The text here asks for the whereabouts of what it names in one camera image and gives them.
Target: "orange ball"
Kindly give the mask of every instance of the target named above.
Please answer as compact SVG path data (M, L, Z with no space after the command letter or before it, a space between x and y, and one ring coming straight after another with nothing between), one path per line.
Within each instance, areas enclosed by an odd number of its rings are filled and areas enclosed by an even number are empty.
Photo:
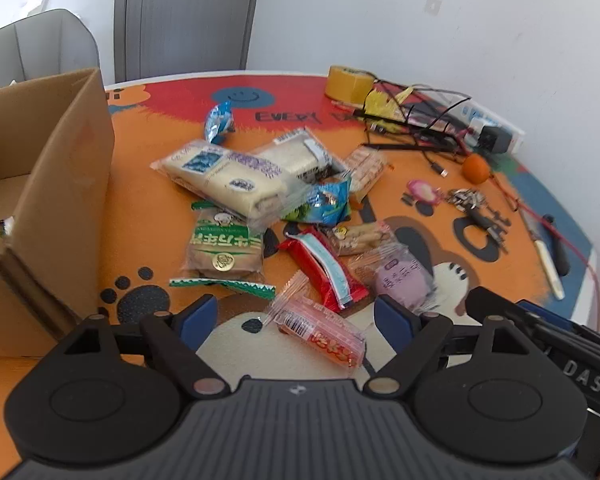
M477 153L472 153L462 163L462 175L472 184L482 184L490 174L489 164Z

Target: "smiley face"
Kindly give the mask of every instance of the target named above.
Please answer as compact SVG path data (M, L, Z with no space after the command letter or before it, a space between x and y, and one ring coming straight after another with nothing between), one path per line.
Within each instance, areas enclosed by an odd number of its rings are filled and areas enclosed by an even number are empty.
M260 98L260 94L258 94L257 92L251 91L251 92L245 92L244 90L240 90L239 92L232 92L229 95L229 99L232 102L239 102L239 103L249 103L251 101L255 101L256 99Z
M266 90L251 86L222 88L214 92L211 98L218 103L229 101L234 108L264 108L275 101L273 95Z

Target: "door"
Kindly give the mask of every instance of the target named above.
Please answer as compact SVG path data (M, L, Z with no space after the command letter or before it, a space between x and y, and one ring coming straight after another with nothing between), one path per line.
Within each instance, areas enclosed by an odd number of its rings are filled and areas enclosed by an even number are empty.
M255 0L126 0L126 80L246 65Z

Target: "barcode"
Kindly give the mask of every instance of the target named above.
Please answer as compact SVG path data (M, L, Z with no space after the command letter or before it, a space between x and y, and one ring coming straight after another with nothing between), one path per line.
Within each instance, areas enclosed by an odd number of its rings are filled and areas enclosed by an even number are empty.
M285 312L282 324L305 340L309 339L315 330L312 322L295 312Z
M275 139L273 139L273 143L282 144L283 142L287 142L289 139L293 139L295 136L298 136L303 133L304 130L302 128L298 128L296 130L287 132L286 134L280 135L279 137L276 137Z

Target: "yellow tape roll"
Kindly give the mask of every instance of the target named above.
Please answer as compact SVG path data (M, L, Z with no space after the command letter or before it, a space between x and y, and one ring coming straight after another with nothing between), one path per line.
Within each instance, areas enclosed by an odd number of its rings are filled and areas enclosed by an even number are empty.
M375 78L369 72L331 65L324 93L336 101L362 105L366 95L371 92L374 81Z

